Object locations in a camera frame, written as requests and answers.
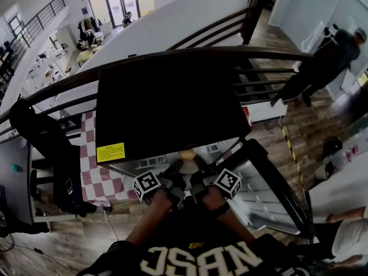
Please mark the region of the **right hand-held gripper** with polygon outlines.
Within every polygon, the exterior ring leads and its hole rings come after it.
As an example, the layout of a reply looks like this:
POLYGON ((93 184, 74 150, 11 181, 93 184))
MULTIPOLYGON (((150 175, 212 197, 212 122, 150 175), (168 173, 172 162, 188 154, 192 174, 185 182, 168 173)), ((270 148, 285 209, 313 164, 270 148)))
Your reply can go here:
POLYGON ((201 156, 195 156, 194 162, 199 172, 206 176, 206 178, 202 178, 191 188, 191 196, 195 203, 202 201, 203 197, 208 193, 210 186, 218 187, 226 199, 234 199, 242 186, 241 177, 226 168, 221 173, 213 175, 211 167, 201 156))

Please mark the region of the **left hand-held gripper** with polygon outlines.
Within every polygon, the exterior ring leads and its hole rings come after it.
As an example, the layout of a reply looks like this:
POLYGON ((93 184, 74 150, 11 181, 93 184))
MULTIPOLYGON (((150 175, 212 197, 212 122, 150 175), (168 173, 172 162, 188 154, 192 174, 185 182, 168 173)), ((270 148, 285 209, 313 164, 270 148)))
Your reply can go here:
MULTIPOLYGON (((183 165, 183 160, 176 160, 167 170, 166 177, 176 175, 183 165)), ((152 171, 147 171, 133 180, 133 189, 140 200, 150 205, 157 189, 164 189, 167 198, 172 202, 174 209, 179 209, 183 205, 185 193, 181 188, 174 185, 171 179, 155 175, 152 171)))

